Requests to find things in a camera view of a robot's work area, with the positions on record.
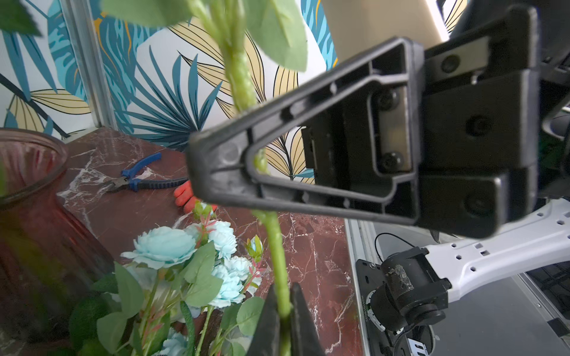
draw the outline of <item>orange glove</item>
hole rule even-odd
[[[184,184],[174,189],[174,197],[176,198],[176,206],[184,206],[184,212],[186,214],[194,210],[196,203],[201,201],[194,196],[190,181],[186,181]],[[215,211],[217,207],[217,205],[212,205],[212,210]]]

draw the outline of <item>tropical leaf wallpaper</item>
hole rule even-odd
[[[23,0],[42,37],[2,33],[0,126],[32,129],[66,138],[93,127],[76,57],[59,0]],[[221,52],[192,18],[168,28],[149,28],[101,12],[89,0],[104,77],[120,131],[176,150],[191,132],[237,115]],[[260,51],[249,34],[245,50],[257,100],[263,103],[295,89],[337,64],[321,0],[297,0],[306,23],[308,68],[280,67]],[[452,31],[467,0],[447,0],[443,17]],[[273,175],[314,182],[305,165],[300,128],[267,145]]]
[[[0,31],[0,126],[59,138],[93,127],[59,0],[23,3],[42,36]]]

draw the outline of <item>pliers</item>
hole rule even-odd
[[[172,188],[172,187],[177,187],[188,180],[187,177],[179,179],[167,179],[163,181],[153,181],[150,179],[134,178],[134,176],[136,176],[141,169],[148,166],[154,161],[158,161],[161,158],[162,154],[160,152],[157,152],[141,159],[134,165],[133,168],[122,170],[121,178],[114,178],[104,183],[104,185],[109,187],[106,193],[114,193],[116,191],[125,188],[129,188],[133,191],[139,191],[139,189]]]

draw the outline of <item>screw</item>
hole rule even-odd
[[[453,73],[459,64],[461,63],[461,59],[458,55],[452,54],[450,56],[445,57],[445,59],[441,62],[441,70],[444,73]]]
[[[331,94],[336,94],[336,91],[338,90],[338,87],[336,86],[336,83],[333,81],[331,83],[331,85],[328,86],[328,89],[331,91]]]
[[[465,198],[465,209],[475,216],[487,216],[493,212],[493,202],[484,194],[475,192]]]
[[[398,106],[400,97],[393,89],[388,89],[378,97],[378,108],[380,111],[390,111]]]
[[[465,131],[467,134],[479,137],[485,136],[489,131],[491,131],[492,120],[486,116],[473,116],[467,120]]]
[[[380,158],[380,166],[387,172],[397,172],[402,167],[402,155],[399,152],[388,152]]]

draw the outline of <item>red vase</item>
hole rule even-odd
[[[56,198],[67,157],[51,136],[0,129],[0,328],[15,339],[66,337],[74,305],[113,270],[111,255]]]

